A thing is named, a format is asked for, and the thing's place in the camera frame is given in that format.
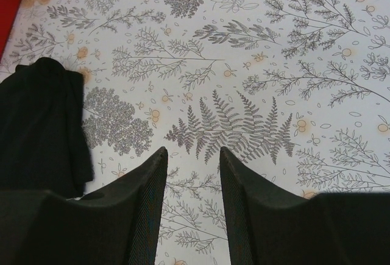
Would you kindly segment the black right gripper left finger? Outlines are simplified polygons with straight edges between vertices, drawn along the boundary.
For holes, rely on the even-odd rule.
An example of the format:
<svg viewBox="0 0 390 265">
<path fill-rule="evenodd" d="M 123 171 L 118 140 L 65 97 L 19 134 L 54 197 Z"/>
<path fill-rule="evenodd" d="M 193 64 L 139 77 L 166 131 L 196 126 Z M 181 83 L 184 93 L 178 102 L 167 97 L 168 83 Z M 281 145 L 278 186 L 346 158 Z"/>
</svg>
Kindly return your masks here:
<svg viewBox="0 0 390 265">
<path fill-rule="evenodd" d="M 50 191 L 1 193 L 2 264 L 154 264 L 168 170 L 159 148 L 78 200 Z"/>
</svg>

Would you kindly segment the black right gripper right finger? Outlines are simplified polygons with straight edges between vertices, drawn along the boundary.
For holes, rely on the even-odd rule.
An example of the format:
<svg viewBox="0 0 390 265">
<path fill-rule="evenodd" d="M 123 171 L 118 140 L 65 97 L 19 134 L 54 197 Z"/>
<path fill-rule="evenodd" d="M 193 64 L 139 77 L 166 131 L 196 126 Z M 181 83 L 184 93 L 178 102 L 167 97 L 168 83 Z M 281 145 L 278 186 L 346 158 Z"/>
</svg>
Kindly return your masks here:
<svg viewBox="0 0 390 265">
<path fill-rule="evenodd" d="M 388 264 L 389 194 L 304 199 L 219 156 L 232 264 Z"/>
</svg>

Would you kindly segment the black t shirt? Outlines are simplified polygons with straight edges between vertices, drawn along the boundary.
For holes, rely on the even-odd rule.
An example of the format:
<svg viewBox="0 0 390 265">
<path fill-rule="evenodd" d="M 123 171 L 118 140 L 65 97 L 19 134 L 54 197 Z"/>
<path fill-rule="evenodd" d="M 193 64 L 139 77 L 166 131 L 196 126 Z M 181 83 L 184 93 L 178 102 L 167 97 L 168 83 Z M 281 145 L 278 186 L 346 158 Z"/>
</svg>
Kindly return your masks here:
<svg viewBox="0 0 390 265">
<path fill-rule="evenodd" d="M 1 82 L 1 189 L 48 189 L 67 199 L 93 180 L 82 128 L 83 75 L 52 58 Z"/>
</svg>

